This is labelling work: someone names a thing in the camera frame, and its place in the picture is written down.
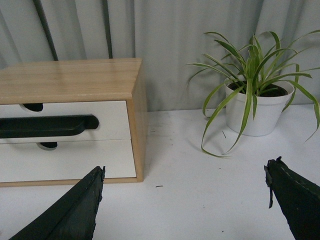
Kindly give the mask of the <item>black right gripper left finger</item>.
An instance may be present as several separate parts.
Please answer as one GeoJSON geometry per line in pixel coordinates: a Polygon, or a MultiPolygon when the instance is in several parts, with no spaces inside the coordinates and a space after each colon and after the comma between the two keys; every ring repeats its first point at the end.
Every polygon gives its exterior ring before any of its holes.
{"type": "Polygon", "coordinates": [[[103,198],[105,167],[96,166],[12,240],[91,240],[103,198]]]}

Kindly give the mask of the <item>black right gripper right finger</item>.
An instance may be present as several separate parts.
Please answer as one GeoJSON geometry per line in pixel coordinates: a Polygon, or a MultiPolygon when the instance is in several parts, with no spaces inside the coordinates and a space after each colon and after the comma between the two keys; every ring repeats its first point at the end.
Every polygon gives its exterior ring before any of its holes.
{"type": "Polygon", "coordinates": [[[296,240],[320,238],[320,187],[291,170],[279,156],[264,166],[269,207],[276,197],[296,240]]]}

